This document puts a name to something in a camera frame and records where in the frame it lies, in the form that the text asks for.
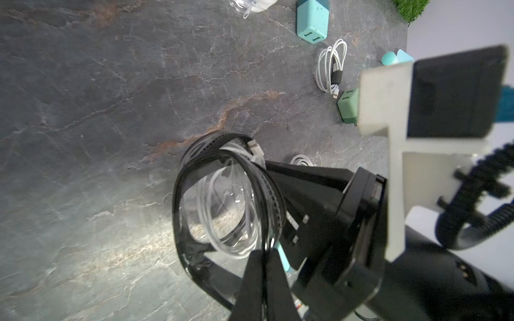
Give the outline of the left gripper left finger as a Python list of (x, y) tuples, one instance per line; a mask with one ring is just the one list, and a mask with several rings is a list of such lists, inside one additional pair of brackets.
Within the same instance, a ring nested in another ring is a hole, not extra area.
[(262, 251), (252, 251), (248, 257), (242, 285), (229, 321), (261, 321), (263, 317)]

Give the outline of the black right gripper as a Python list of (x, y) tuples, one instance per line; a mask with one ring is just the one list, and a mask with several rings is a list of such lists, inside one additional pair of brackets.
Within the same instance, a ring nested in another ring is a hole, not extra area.
[(384, 275), (387, 180), (357, 171), (266, 162), (292, 219), (281, 243), (298, 271), (305, 320), (342, 320), (369, 302)]

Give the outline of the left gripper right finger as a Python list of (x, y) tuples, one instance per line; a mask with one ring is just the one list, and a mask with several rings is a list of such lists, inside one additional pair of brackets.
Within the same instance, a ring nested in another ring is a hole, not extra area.
[(276, 249), (271, 249), (266, 254), (265, 274), (266, 319), (300, 321), (301, 318), (294, 304), (281, 258)]

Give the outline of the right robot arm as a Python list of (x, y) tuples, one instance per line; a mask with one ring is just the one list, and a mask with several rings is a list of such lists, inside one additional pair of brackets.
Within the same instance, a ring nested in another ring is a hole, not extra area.
[(513, 223), (512, 203), (488, 215), (476, 211), (482, 192), (508, 194), (499, 178), (512, 169), (508, 143), (468, 173), (455, 171), (456, 195), (437, 201), (437, 242), (406, 227), (405, 251), (388, 262), (386, 178), (268, 162), (293, 217), (282, 244), (299, 271), (293, 294), (307, 306), (304, 319), (342, 320), (365, 305), (380, 320), (512, 320), (513, 290), (455, 254)]

